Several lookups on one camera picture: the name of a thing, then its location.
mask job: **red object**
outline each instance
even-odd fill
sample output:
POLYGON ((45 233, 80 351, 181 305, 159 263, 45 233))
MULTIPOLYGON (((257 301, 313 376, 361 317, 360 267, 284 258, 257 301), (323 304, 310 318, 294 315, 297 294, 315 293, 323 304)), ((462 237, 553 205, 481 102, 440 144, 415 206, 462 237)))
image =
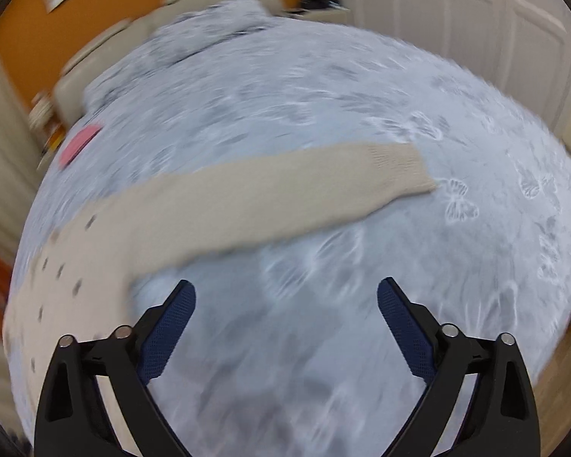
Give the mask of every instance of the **red object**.
POLYGON ((76 134, 70 142, 67 143, 65 149, 61 152, 59 156, 59 168, 64 169, 76 156, 83 150, 83 148, 89 144, 89 141, 96 136, 96 134, 102 129, 101 125, 92 123, 82 128, 78 134, 76 134))

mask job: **bedspread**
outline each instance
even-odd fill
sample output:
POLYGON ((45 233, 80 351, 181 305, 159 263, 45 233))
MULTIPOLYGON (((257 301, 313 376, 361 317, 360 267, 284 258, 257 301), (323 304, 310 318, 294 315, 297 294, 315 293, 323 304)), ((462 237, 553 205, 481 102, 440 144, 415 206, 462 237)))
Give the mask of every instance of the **bedspread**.
MULTIPOLYGON (((161 172, 337 142, 413 142, 439 183, 355 224, 134 284, 137 317, 179 279, 195 284, 196 311, 149 386, 192 455, 381 455, 424 387, 378 311, 386 276, 467 335, 512 332, 533 381, 567 325, 571 159, 538 118, 453 62, 365 30, 274 18, 125 85, 69 137, 90 121, 104 129, 43 181, 12 294, 86 201, 161 172)), ((21 341, 9 339, 9 362, 31 437, 21 341)), ((465 408, 462 398, 438 450, 465 408)))

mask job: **beige headboard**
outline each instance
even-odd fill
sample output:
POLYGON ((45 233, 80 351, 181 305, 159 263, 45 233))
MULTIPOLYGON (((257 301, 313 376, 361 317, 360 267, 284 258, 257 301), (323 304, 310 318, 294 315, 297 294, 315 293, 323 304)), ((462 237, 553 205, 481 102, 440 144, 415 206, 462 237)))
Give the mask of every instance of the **beige headboard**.
MULTIPOLYGON (((76 53, 61 70, 53 88, 55 108, 66 126, 83 116, 83 91, 90 82, 134 48, 156 29, 185 12, 199 11, 222 0, 163 0, 162 6, 139 19, 125 19, 106 29, 76 53)), ((260 0, 272 15, 280 15, 282 0, 260 0)))

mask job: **textured blue pad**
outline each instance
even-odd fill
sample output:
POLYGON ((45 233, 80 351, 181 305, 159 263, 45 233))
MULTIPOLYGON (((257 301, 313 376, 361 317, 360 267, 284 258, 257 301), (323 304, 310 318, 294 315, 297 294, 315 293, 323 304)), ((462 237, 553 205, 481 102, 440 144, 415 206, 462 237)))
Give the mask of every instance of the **textured blue pad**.
POLYGON ((195 288, 188 283, 163 311, 140 350, 137 376, 144 386, 161 375, 196 305, 195 288))
POLYGON ((387 280, 377 290, 379 310, 396 339, 412 374, 429 384, 434 379, 434 350, 421 327, 387 280))

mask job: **beige sweater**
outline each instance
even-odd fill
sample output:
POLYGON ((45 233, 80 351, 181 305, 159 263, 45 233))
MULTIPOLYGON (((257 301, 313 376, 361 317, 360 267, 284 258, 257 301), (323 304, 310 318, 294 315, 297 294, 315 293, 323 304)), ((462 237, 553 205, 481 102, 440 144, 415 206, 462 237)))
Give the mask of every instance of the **beige sweater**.
POLYGON ((137 277, 208 253, 249 248, 355 221, 434 189, 411 144, 341 144, 160 175, 87 204, 37 254, 6 309, 37 408, 56 342, 131 324, 137 277))

